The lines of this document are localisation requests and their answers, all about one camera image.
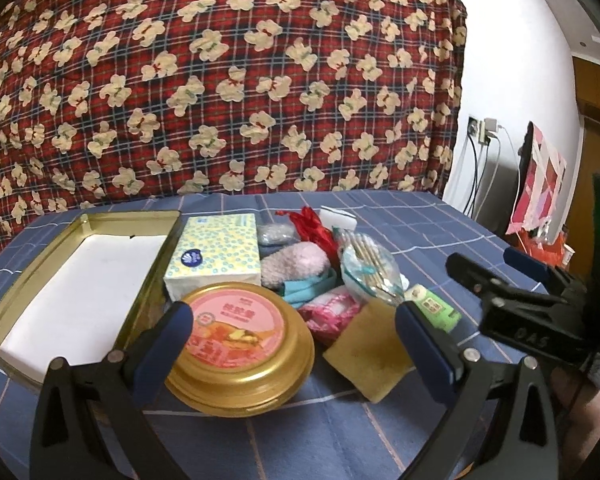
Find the blue checkered tablecloth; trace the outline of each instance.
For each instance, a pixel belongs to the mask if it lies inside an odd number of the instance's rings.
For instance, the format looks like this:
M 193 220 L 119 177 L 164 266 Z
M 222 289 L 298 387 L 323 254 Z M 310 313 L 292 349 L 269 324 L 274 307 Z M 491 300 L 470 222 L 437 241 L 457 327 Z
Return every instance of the blue checkered tablecloth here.
M 184 215 L 253 212 L 260 223 L 286 222 L 277 210 L 332 206 L 358 218 L 358 231 L 384 244 L 410 280 L 435 292 L 462 313 L 452 333 L 461 348 L 473 346 L 490 360 L 517 362 L 522 354 L 476 332 L 480 307 L 445 273 L 445 259 L 460 252 L 515 285 L 539 284 L 507 267 L 506 246 L 493 234 L 428 193 L 384 190 L 189 195 L 118 204 L 92 211 L 173 210 Z M 83 211 L 46 215 L 30 224 L 0 254 L 0 298 L 27 264 Z M 27 479 L 35 394 L 0 370 L 0 455 Z M 202 415 L 163 389 L 145 415 L 169 452 L 192 478 L 217 480 L 395 480 L 416 456 L 443 414 L 412 372 L 379 404 L 370 404 L 318 356 L 309 380 L 287 405 L 248 419 Z M 476 452 L 488 423 L 476 427 Z M 104 436 L 120 469 L 133 477 L 110 430 Z

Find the power cord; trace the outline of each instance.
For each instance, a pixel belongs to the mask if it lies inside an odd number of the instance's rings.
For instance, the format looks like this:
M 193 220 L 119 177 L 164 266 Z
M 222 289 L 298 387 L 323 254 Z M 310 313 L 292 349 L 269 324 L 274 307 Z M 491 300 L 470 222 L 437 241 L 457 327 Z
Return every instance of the power cord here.
M 489 156 L 489 142 L 487 143 L 487 157 Z M 480 169 L 480 160 L 482 158 L 482 146 L 480 146 L 480 152 L 478 153 L 478 158 L 476 160 L 477 163 L 477 167 L 478 170 Z M 474 211 L 475 211 L 475 202 L 478 200 L 478 190 L 480 189 L 480 185 L 482 184 L 482 180 L 484 178 L 484 170 L 486 169 L 486 164 L 487 164 L 487 158 L 484 159 L 484 166 L 482 167 L 482 173 L 480 174 L 480 179 L 478 180 L 478 182 L 475 185 L 475 192 L 474 192 L 474 199 L 471 202 L 471 207 L 469 208 L 469 211 L 467 211 L 467 214 L 469 215 L 469 217 L 471 219 L 474 219 Z
M 474 191 L 477 193 L 477 186 L 478 186 L 478 152 L 475 149 L 475 142 L 471 138 L 471 136 L 467 136 L 467 139 L 469 139 L 469 142 L 471 142 L 472 150 L 474 150 L 474 182 L 472 183 L 472 186 L 471 186 L 471 192 L 469 193 L 469 199 L 466 201 L 466 204 L 464 205 L 464 208 L 462 209 L 462 214 L 464 214 L 464 215 L 467 214 L 467 208 L 469 207 L 469 204 L 471 203 L 471 198 L 474 195 Z
M 489 192 L 491 191 L 491 186 L 493 186 L 493 181 L 496 179 L 496 173 L 498 173 L 498 168 L 500 167 L 500 153 L 502 152 L 502 143 L 500 142 L 500 139 L 497 136 L 493 136 L 491 137 L 493 140 L 496 140 L 498 142 L 498 155 L 496 156 L 496 167 L 493 170 L 493 174 L 491 175 L 491 181 L 489 182 L 489 186 L 487 187 L 487 191 L 484 194 L 484 196 L 482 197 L 482 202 L 480 202 L 480 206 L 478 207 L 478 211 L 475 214 L 475 219 L 478 219 L 480 217 L 480 211 L 482 211 L 482 206 L 484 206 L 484 203 L 487 200 L 487 197 L 489 195 Z M 484 161 L 484 167 L 486 170 L 487 167 L 487 161 L 489 160 L 489 146 L 491 145 L 491 143 L 487 144 L 487 157 L 486 160 Z M 478 182 L 478 188 L 480 188 L 480 184 L 482 183 L 482 178 L 484 177 L 484 171 L 482 170 L 482 177 L 480 178 L 480 182 Z

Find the white paper lining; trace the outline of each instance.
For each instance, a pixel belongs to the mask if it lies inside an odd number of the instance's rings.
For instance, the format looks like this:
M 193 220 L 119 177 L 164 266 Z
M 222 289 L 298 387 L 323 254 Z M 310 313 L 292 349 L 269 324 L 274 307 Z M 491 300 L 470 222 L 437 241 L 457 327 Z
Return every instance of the white paper lining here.
M 17 320 L 0 357 L 42 382 L 52 359 L 101 361 L 166 236 L 86 238 Z

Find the white cable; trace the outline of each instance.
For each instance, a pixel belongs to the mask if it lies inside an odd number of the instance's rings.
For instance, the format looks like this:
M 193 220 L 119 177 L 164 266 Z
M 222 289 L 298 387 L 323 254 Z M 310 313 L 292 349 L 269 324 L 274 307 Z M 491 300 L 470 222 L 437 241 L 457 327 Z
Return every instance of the white cable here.
M 480 202 L 480 207 L 478 208 L 478 211 L 475 213 L 474 219 L 480 218 L 480 211 L 482 211 L 482 206 L 484 205 L 484 203 L 487 200 L 487 196 L 489 195 L 489 192 L 491 191 L 491 186 L 493 186 L 493 181 L 496 179 L 496 173 L 498 173 L 498 168 L 500 167 L 500 152 L 502 151 L 502 143 L 500 142 L 500 139 L 498 137 L 494 136 L 492 138 L 493 138 L 493 140 L 498 141 L 498 155 L 496 156 L 496 167 L 493 170 L 493 174 L 491 175 L 491 181 L 489 182 L 487 191 L 485 192 L 484 196 L 482 197 L 482 202 Z M 488 162 L 488 160 L 484 161 L 485 167 L 487 166 L 487 162 Z
M 511 151 L 513 153 L 513 159 L 516 160 L 518 153 L 516 152 L 516 149 L 513 147 L 513 141 L 511 140 L 511 136 L 509 135 L 509 132 L 501 124 L 498 124 L 498 129 L 504 130 L 504 132 L 507 134 L 507 139 L 509 139 L 509 144 L 511 145 Z M 513 208 L 511 210 L 511 216 L 509 218 L 509 224 L 513 223 L 513 214 L 516 212 L 516 204 L 518 202 L 518 193 L 520 192 L 520 180 L 522 179 L 520 176 L 520 161 L 518 161 L 518 163 L 516 164 L 516 169 L 518 170 L 518 182 L 516 184 L 516 197 L 513 201 Z M 520 233 L 518 231 L 516 231 L 516 236 L 518 237 L 518 240 L 520 240 L 520 245 L 522 246 L 525 253 L 529 254 L 529 251 L 526 250 L 525 243 L 522 241 L 522 238 L 520 237 Z

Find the white cup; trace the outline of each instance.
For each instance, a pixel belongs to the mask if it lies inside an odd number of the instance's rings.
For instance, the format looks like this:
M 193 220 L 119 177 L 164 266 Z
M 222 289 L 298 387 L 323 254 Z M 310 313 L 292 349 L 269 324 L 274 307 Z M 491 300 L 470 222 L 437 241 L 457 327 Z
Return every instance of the white cup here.
M 571 261 L 571 257 L 575 254 L 575 252 L 576 251 L 574 251 L 567 244 L 564 245 L 564 256 L 562 257 L 563 266 L 566 267 L 567 265 L 569 265 L 569 262 Z

